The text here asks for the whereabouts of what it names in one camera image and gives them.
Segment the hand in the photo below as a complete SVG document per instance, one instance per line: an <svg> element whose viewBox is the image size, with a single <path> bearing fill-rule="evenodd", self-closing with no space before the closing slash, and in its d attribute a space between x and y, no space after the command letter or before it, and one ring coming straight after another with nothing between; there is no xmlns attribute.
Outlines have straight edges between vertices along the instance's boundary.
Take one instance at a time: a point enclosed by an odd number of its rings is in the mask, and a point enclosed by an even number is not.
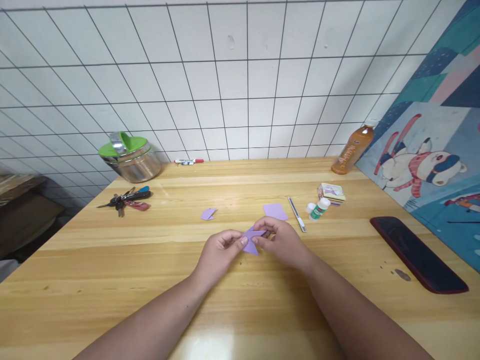
<svg viewBox="0 0 480 360"><path fill-rule="evenodd" d="M192 275L209 289L215 285L247 244L248 239L242 234L237 230L225 230L210 236Z"/></svg>
<svg viewBox="0 0 480 360"><path fill-rule="evenodd" d="M253 225L253 230L266 230L252 241L292 268L305 272L315 258L288 222L264 216ZM271 240L268 239L270 234L275 234Z"/></svg>

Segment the keys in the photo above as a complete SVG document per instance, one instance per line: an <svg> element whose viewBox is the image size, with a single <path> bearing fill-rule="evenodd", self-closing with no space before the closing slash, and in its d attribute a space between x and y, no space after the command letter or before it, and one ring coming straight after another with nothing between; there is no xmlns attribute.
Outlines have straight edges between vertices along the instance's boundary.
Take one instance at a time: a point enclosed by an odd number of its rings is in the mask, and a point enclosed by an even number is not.
<svg viewBox="0 0 480 360"><path fill-rule="evenodd" d="M115 205L115 210L118 211L119 218L124 217L124 207L125 207L125 203L123 201L118 201Z"/></svg>
<svg viewBox="0 0 480 360"><path fill-rule="evenodd" d="M104 208L104 207L107 207L107 206L108 207L114 207L117 204L117 199L118 198L119 198L118 196L115 196L110 200L110 202L108 204L97 206L97 208Z"/></svg>
<svg viewBox="0 0 480 360"><path fill-rule="evenodd" d="M135 186L128 190L123 195L114 194L114 197L110 200L109 203L97 206L97 208L105 207L115 207L115 210L118 212L118 217L123 218L125 214L125 206L132 207L134 209L145 211L150 205L145 202L135 202L132 200L146 199L152 196L152 193L149 191L149 187L142 187L139 191L135 191Z"/></svg>
<svg viewBox="0 0 480 360"><path fill-rule="evenodd" d="M140 200L140 199L147 199L152 196L151 191L144 191L144 192L134 192L133 194L127 194L121 197L123 201L132 201L132 200Z"/></svg>

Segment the green lid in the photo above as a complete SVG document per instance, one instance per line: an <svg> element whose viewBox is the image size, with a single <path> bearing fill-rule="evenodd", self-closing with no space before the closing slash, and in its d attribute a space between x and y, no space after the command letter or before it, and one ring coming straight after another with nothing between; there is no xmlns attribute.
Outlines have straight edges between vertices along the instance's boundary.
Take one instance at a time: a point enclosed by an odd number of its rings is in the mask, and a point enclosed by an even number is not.
<svg viewBox="0 0 480 360"><path fill-rule="evenodd" d="M128 136L125 132L119 131L122 144L126 148L125 154L141 149L147 144L147 139L141 136ZM98 154L102 157L117 157L119 153L114 149L112 142L103 145Z"/></svg>

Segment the folded purple paper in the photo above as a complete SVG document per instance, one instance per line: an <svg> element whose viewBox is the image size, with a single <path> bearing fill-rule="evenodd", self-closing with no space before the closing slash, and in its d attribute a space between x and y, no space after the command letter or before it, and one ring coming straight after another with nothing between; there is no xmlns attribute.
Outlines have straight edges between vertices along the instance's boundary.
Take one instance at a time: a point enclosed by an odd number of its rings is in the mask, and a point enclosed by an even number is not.
<svg viewBox="0 0 480 360"><path fill-rule="evenodd" d="M215 212L215 210L217 210L216 207L214 208L208 208L207 210L205 210L204 212L201 213L201 216L200 216L200 219L202 220L213 220L215 219L212 215L213 213Z"/></svg>
<svg viewBox="0 0 480 360"><path fill-rule="evenodd" d="M265 215L278 220L285 221L289 219L281 203L265 204L263 205L263 211L265 212Z"/></svg>
<svg viewBox="0 0 480 360"><path fill-rule="evenodd" d="M257 251L257 248L255 247L254 242L252 241L253 237L256 236L262 236L265 233L266 230L263 231L254 231L254 227L252 226L249 228L245 233L243 234L244 237L248 239L248 242L246 243L245 247L243 248L243 251L246 253L250 253L253 255L259 255L259 252Z"/></svg>

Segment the bottle label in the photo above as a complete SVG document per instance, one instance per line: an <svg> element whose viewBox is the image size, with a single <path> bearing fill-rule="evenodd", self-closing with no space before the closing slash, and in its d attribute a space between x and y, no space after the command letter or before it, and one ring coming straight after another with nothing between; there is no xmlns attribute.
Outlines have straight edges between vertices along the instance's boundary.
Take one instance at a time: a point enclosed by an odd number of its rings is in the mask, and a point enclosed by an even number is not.
<svg viewBox="0 0 480 360"><path fill-rule="evenodd" d="M350 145L345 148L345 151L343 152L342 155L338 158L338 162L340 163L340 169L343 169L349 159L355 154L355 151L357 150L357 147L355 145Z"/></svg>
<svg viewBox="0 0 480 360"><path fill-rule="evenodd" d="M322 214L325 212L326 209L319 208L319 206L315 206L313 211L311 212L310 216L312 219L318 220L322 216Z"/></svg>

